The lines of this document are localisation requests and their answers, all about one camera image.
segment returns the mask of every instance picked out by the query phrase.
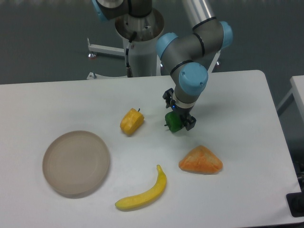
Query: toy yellow pepper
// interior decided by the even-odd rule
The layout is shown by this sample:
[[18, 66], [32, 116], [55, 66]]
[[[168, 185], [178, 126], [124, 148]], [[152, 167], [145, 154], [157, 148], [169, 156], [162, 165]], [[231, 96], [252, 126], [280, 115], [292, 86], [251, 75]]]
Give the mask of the toy yellow pepper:
[[144, 116], [139, 110], [131, 108], [121, 121], [120, 128], [125, 134], [132, 135], [143, 124]]

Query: metal stand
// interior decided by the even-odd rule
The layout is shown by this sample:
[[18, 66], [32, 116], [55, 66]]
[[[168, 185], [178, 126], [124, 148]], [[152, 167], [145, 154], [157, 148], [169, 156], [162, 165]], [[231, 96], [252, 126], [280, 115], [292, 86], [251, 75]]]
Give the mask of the metal stand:
[[293, 89], [291, 88], [276, 107], [277, 115], [280, 116], [294, 100]]
[[214, 58], [213, 58], [213, 60], [212, 60], [212, 62], [211, 62], [211, 64], [210, 64], [210, 66], [209, 66], [209, 69], [208, 69], [208, 74], [211, 74], [212, 73], [212, 71], [214, 70], [214, 67], [216, 66], [216, 65], [220, 65], [220, 63], [219, 63], [219, 56], [220, 56], [220, 50], [217, 52], [217, 53], [215, 53], [215, 56], [214, 56]]
[[[96, 44], [91, 44], [89, 38], [87, 39], [87, 45], [88, 45], [88, 49], [90, 51], [89, 54], [89, 58], [90, 59], [94, 59], [96, 57], [95, 53], [101, 53], [101, 54], [106, 54], [106, 55], [112, 55], [115, 57], [124, 57], [125, 53], [124, 53], [124, 49], [122, 48], [116, 48], [116, 47], [108, 47], [108, 46], [102, 46], [102, 45], [96, 45]], [[208, 68], [208, 74], [211, 74], [212, 71], [214, 70], [216, 65], [219, 65], [219, 56], [220, 56], [220, 51], [218, 51], [209, 68]], [[161, 76], [161, 66], [162, 66], [162, 62], [160, 60], [160, 58], [157, 56], [157, 63], [156, 63], [156, 76]], [[93, 74], [96, 75], [95, 73], [89, 73], [87, 79], [103, 79], [103, 78], [110, 78], [107, 76], [102, 76], [102, 75], [96, 75], [96, 77], [93, 77]]]

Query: toy banana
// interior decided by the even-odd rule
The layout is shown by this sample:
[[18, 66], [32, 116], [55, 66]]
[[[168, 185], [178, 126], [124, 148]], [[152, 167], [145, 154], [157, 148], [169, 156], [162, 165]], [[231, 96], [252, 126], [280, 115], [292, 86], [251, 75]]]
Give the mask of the toy banana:
[[115, 206], [120, 210], [129, 210], [143, 206], [157, 199], [166, 188], [167, 177], [166, 174], [162, 171], [160, 165], [157, 165], [156, 168], [158, 177], [155, 185], [151, 189], [139, 195], [120, 199], [115, 203]]

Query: toy green pepper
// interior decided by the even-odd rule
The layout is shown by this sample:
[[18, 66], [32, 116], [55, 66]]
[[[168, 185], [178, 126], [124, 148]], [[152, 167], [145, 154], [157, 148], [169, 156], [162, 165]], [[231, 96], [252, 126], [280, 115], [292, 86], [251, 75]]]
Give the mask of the toy green pepper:
[[183, 128], [183, 124], [179, 115], [173, 111], [165, 115], [165, 121], [165, 126], [168, 126], [169, 130], [173, 133]]

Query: translucent plate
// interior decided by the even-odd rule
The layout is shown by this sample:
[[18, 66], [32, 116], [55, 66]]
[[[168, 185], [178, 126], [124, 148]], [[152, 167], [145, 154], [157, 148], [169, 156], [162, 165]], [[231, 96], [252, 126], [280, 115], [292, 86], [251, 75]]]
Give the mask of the translucent plate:
[[61, 195], [84, 197], [102, 183], [110, 163], [104, 141], [86, 131], [66, 133], [47, 149], [43, 158], [43, 174]]

